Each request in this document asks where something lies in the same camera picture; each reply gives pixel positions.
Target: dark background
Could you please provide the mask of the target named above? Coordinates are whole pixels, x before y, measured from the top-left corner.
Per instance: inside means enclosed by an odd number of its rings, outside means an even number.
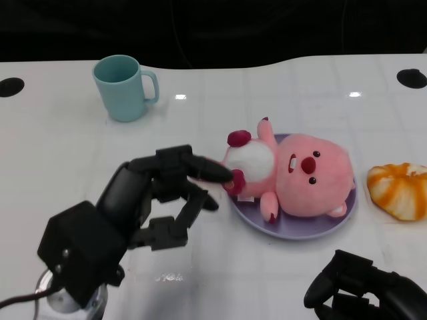
[[[194,68],[427,47],[426,0],[172,1],[0,0],[0,61],[125,54],[187,69],[177,39]]]

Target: mug handle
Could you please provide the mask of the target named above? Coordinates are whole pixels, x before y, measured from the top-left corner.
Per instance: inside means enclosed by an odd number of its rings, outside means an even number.
[[[155,76],[155,73],[148,70],[141,70],[141,75],[147,75],[148,77],[150,77],[154,85],[154,98],[151,98],[151,99],[145,98],[145,102],[148,102],[148,103],[158,102],[159,101],[159,83],[157,82],[157,77]]]

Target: plush toy nose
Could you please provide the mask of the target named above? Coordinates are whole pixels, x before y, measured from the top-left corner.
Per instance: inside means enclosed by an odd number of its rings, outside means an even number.
[[[316,170],[316,160],[314,160],[313,157],[306,157],[301,162],[301,168],[302,168],[302,171],[304,171],[308,175],[311,175],[314,172],[314,170]]]

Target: white plush belly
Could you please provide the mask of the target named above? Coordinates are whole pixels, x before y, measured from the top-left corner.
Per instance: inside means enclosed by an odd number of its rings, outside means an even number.
[[[246,182],[257,182],[272,174],[274,154],[267,145],[252,140],[243,147],[230,147],[224,164],[228,169],[242,170]]]

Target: stuffed animal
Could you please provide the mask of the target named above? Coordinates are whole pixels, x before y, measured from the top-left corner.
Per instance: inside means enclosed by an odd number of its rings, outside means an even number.
[[[354,174],[348,153],[339,145],[301,134],[277,144],[268,118],[258,124],[258,139],[234,131],[228,145],[222,163],[234,179],[223,188],[230,195],[260,198],[266,221],[276,222],[279,205],[298,217],[346,214]]]

